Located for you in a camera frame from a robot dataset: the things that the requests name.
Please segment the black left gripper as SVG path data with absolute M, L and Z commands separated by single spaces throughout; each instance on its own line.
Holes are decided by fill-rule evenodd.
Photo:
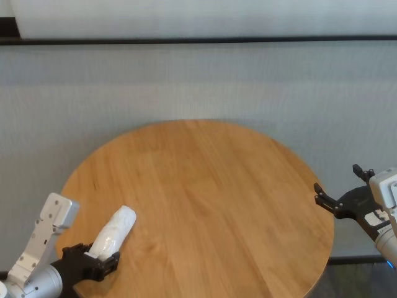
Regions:
M 104 261 L 83 255 L 91 249 L 92 243 L 78 243 L 62 249 L 62 259 L 51 265 L 59 273 L 62 290 L 60 297 L 79 297 L 74 286 L 81 281 L 101 282 L 118 268 L 120 252 L 115 252 Z

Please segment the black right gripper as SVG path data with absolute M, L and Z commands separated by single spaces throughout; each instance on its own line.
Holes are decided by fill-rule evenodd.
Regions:
M 352 170 L 366 184 L 374 176 L 373 169 L 364 170 L 358 164 L 354 164 Z M 388 215 L 383 207 L 375 201 L 368 186 L 348 191 L 340 199 L 334 199 L 327 195 L 318 183 L 314 183 L 313 188 L 314 200 L 317 205 L 336 215 L 337 219 L 356 221 L 372 240 L 379 236 L 379 229 L 390 223 Z

